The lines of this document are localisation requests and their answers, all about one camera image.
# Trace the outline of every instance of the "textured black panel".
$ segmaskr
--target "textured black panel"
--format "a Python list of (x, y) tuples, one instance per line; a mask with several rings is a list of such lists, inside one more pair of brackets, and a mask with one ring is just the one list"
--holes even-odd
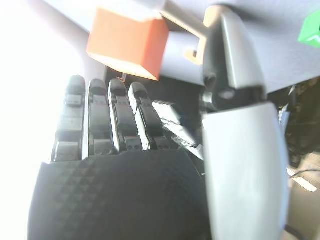
[(179, 150), (43, 164), (28, 240), (200, 240), (205, 187)]

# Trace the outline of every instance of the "green block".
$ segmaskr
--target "green block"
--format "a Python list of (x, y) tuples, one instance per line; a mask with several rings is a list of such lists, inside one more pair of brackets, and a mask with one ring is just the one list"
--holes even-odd
[(298, 41), (320, 48), (320, 9), (304, 20)]

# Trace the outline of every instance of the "orange cube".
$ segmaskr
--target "orange cube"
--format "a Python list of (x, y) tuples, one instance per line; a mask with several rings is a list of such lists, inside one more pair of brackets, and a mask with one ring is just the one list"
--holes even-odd
[(86, 51), (118, 72), (158, 80), (168, 36), (164, 19), (139, 22), (98, 8)]

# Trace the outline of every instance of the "cable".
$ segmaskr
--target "cable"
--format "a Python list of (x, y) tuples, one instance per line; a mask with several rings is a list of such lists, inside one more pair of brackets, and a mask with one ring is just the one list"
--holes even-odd
[(296, 177), (297, 175), (302, 174), (302, 173), (306, 173), (306, 172), (320, 172), (320, 169), (308, 169), (308, 170), (298, 171), (294, 175), (290, 176), (290, 178), (292, 179), (292, 178)]
[(308, 238), (306, 238), (301, 232), (299, 232), (297, 229), (293, 228), (292, 226), (285, 225), (284, 230), (299, 240), (308, 240)]

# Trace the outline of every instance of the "green cube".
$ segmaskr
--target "green cube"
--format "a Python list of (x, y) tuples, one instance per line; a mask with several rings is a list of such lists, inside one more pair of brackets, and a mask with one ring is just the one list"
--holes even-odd
[(298, 41), (320, 48), (320, 10), (315, 11), (304, 20)]

